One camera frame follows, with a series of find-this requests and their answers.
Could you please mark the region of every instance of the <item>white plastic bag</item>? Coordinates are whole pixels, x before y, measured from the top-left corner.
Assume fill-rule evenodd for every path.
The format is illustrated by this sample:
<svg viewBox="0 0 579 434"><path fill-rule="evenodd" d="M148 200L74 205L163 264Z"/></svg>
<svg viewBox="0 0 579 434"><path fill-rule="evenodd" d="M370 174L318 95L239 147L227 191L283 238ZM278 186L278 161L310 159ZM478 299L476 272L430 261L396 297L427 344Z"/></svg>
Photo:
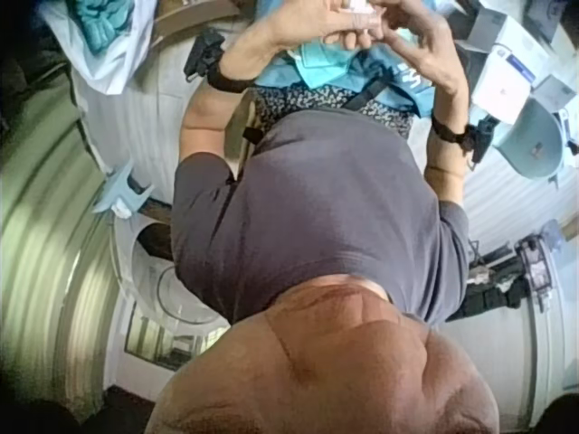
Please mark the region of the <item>white plastic bag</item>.
<svg viewBox="0 0 579 434"><path fill-rule="evenodd" d="M58 39L74 68L95 90L118 95L125 89L147 51L157 0L134 0L130 31L120 35L108 49L95 56L81 28L69 16L65 0L42 2L39 12Z"/></svg>

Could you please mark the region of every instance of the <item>teal cloth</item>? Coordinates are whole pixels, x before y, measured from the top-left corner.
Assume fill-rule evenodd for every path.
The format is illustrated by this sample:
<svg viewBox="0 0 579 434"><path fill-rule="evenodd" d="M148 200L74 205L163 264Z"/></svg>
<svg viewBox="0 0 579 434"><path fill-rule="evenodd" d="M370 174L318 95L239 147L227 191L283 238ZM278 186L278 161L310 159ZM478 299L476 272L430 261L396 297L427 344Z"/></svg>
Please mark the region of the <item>teal cloth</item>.
<svg viewBox="0 0 579 434"><path fill-rule="evenodd" d="M346 75L357 51L315 41L301 45L299 55L301 59L296 59L299 75L310 89L315 89Z"/></svg>
<svg viewBox="0 0 579 434"><path fill-rule="evenodd" d="M73 0L73 12L93 54L103 52L130 25L133 0Z"/></svg>

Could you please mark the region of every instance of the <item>patterned fabric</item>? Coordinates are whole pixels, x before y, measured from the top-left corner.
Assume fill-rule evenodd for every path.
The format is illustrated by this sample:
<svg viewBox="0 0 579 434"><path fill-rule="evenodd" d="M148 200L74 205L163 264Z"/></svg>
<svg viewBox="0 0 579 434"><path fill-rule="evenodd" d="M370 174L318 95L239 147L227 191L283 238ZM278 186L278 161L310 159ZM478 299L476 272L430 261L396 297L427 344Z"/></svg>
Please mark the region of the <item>patterned fabric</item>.
<svg viewBox="0 0 579 434"><path fill-rule="evenodd" d="M287 88L253 89L257 116L261 129L267 133L274 124L296 111L331 107L339 109L351 100L356 93L352 90L326 85L311 90L305 83L296 83ZM413 114L389 108L375 100L360 109L366 115L407 139L413 125Z"/></svg>

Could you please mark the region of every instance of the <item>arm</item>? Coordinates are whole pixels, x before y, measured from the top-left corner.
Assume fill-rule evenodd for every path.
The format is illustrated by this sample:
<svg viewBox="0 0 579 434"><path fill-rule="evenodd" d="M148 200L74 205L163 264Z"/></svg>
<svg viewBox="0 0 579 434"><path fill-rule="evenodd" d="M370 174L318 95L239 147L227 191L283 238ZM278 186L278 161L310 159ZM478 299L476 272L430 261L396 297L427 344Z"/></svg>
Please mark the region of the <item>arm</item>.
<svg viewBox="0 0 579 434"><path fill-rule="evenodd" d="M277 50L266 21L250 26L221 58L219 68L231 80L252 80L261 74ZM207 152L223 157L225 128L243 94L222 92L204 80L191 98L181 126L179 161Z"/></svg>
<svg viewBox="0 0 579 434"><path fill-rule="evenodd" d="M370 0L386 6L383 42L400 54L436 87L433 115L455 134L462 134L469 121L469 86L451 28L421 0ZM420 36L420 45L405 41L396 30L408 28ZM442 202L462 205L467 159L460 146L448 143L433 130L427 142L424 179Z"/></svg>
<svg viewBox="0 0 579 434"><path fill-rule="evenodd" d="M380 26L379 16L338 12L341 5L342 0L286 0L225 51L219 63L222 75L231 80L253 80L278 52L332 33ZM225 128L242 97L203 82L183 119L180 161L201 152L223 157Z"/></svg>
<svg viewBox="0 0 579 434"><path fill-rule="evenodd" d="M453 96L437 90L433 115L455 134L463 133L469 121L468 89ZM424 179L439 201L462 205L469 156L465 156L458 144L441 140L432 129L428 136L426 155Z"/></svg>

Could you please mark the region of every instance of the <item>black object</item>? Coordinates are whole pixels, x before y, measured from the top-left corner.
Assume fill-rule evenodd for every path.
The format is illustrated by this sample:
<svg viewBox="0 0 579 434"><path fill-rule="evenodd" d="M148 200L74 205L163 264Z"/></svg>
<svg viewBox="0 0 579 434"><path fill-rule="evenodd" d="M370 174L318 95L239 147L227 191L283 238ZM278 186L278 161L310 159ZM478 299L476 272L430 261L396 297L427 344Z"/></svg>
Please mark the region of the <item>black object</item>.
<svg viewBox="0 0 579 434"><path fill-rule="evenodd" d="M216 64L223 56L221 44L225 41L216 30L209 28L201 32L195 38L187 62L183 68L185 79L191 81L196 75L204 77L212 65Z"/></svg>
<svg viewBox="0 0 579 434"><path fill-rule="evenodd" d="M388 87L386 80L383 77L377 77L371 80L360 93L344 104L342 109L358 111L369 101L376 98L386 87Z"/></svg>
<svg viewBox="0 0 579 434"><path fill-rule="evenodd" d="M474 151L474 154L472 155L472 163L475 166L482 161L482 158L489 150L492 139L495 136L495 128L497 127L498 123L499 120L493 118L491 115L488 115L479 121L479 125L475 129L472 148Z"/></svg>
<svg viewBox="0 0 579 434"><path fill-rule="evenodd" d="M567 143L567 146L569 146L569 149L571 149L571 154L573 154L573 156L577 156L577 154L579 154L579 146L576 143L569 142Z"/></svg>
<svg viewBox="0 0 579 434"><path fill-rule="evenodd" d="M209 85L222 92L244 93L248 88L253 86L255 80L231 80L221 74L219 62L214 63L207 73L207 82Z"/></svg>
<svg viewBox="0 0 579 434"><path fill-rule="evenodd" d="M447 321L456 321L462 318L484 314L499 307L519 309L521 300L530 295L528 282L524 276L515 279L510 289L503 293L499 288L493 287L483 292L467 292L460 308Z"/></svg>
<svg viewBox="0 0 579 434"><path fill-rule="evenodd" d="M498 123L498 119L488 115L479 121L476 127L467 125L464 133L455 134L432 116L432 129L438 137L449 143L458 143L465 153L473 152L473 168L482 161L489 150Z"/></svg>

